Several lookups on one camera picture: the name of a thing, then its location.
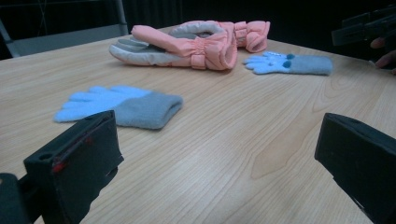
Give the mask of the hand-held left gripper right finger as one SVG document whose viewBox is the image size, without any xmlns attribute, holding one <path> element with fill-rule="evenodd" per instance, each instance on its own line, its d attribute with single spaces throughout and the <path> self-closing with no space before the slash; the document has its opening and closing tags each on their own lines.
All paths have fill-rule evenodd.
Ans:
<svg viewBox="0 0 396 224">
<path fill-rule="evenodd" d="M 396 224 L 396 139 L 359 121 L 327 113 L 315 159 L 374 224 Z"/>
</svg>

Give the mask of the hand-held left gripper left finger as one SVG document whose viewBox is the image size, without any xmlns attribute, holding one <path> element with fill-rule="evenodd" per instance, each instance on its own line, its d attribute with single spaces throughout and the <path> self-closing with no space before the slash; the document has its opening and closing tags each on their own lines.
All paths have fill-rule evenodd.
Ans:
<svg viewBox="0 0 396 224">
<path fill-rule="evenodd" d="M 31 219 L 78 224 L 122 162 L 112 111 L 78 121 L 23 161 Z"/>
</svg>

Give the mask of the light blue knit glove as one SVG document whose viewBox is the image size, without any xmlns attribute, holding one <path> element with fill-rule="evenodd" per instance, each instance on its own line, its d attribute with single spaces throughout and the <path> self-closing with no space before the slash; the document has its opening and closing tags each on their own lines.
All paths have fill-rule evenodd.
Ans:
<svg viewBox="0 0 396 224">
<path fill-rule="evenodd" d="M 54 115 L 56 122 L 71 122 L 113 110 L 123 127 L 158 130 L 181 109 L 181 96 L 129 86 L 95 86 L 75 92 Z"/>
<path fill-rule="evenodd" d="M 283 54 L 265 51 L 244 60 L 244 65 L 256 75 L 273 73 L 329 76 L 332 60 L 326 56 Z"/>
</svg>

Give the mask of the pink ski glove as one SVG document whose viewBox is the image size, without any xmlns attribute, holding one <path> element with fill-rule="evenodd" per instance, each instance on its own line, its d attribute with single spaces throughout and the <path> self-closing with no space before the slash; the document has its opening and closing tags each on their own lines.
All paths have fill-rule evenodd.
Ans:
<svg viewBox="0 0 396 224">
<path fill-rule="evenodd" d="M 269 21 L 221 21 L 219 25 L 222 28 L 233 30 L 233 37 L 238 48 L 245 48 L 252 53 L 260 52 L 267 48 L 267 37 L 271 27 L 271 22 Z"/>
<path fill-rule="evenodd" d="M 146 25 L 135 25 L 129 39 L 119 39 L 110 54 L 124 63 L 228 70 L 236 63 L 233 26 L 213 21 L 179 25 L 168 34 Z"/>
</svg>

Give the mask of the grey metal desk frame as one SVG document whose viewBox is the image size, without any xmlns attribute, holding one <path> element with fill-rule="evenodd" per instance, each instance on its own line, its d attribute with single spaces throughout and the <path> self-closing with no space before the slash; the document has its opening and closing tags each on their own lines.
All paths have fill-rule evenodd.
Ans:
<svg viewBox="0 0 396 224">
<path fill-rule="evenodd" d="M 109 0 L 109 2 L 115 5 L 118 19 L 116 24 L 15 40 L 10 37 L 6 26 L 0 19 L 0 36 L 5 40 L 5 45 L 10 55 L 16 58 L 128 35 L 128 26 L 122 0 Z"/>
</svg>

